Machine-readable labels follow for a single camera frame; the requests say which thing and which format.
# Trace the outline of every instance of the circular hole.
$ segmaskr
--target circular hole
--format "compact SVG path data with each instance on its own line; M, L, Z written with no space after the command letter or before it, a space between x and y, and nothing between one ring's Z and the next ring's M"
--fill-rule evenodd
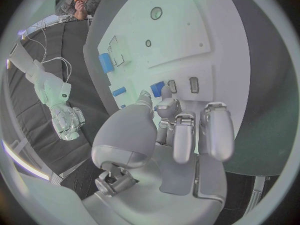
M159 19L163 15L163 10L160 7L155 7L151 10L150 16L153 20Z
M146 41L146 47L148 47L148 48L151 47L151 41L150 40Z

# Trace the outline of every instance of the person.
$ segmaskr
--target person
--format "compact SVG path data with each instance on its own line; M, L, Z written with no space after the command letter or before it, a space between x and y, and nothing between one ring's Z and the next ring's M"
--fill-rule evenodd
M73 15L78 20L84 20L88 15L92 17L101 0L65 0L61 5L60 10L65 14Z

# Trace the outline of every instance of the white robotic arm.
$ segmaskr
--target white robotic arm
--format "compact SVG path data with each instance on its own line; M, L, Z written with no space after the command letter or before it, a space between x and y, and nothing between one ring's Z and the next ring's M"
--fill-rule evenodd
M67 106L71 84L46 72L42 63L33 60L18 41L13 47L9 60L34 84L34 90L43 104L50 108L53 127L63 140L74 140L79 137L78 129L85 123L82 111Z

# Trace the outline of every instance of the blue block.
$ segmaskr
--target blue block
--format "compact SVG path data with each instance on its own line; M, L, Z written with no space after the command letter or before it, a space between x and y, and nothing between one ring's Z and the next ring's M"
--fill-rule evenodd
M120 94L123 94L123 93L125 93L125 92L126 92L126 88L125 88L125 87L121 87L121 88L119 88L119 89L113 91L113 92L112 92L112 95L113 95L114 97L116 97L116 96L119 96Z
M165 86L165 83L163 81L160 81L160 82L155 83L155 84L150 86L155 98L159 98L159 97L162 96L162 88L164 86Z
M112 64L110 55L108 53L102 53L99 55L99 60L105 74L112 72L114 70L114 66Z

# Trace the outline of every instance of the light strip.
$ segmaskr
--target light strip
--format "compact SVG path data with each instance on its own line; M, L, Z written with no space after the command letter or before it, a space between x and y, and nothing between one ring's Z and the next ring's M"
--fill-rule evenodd
M29 166L26 162L24 162L23 160L21 160L16 154L14 154L14 152L9 148L9 146L7 146L5 144L4 141L2 141L4 149L6 150L6 152L10 155L10 157L16 162L18 163L20 166L22 166L24 169L28 170L29 172L39 176L42 179L46 179L46 180L50 180L49 176L34 169L33 167Z

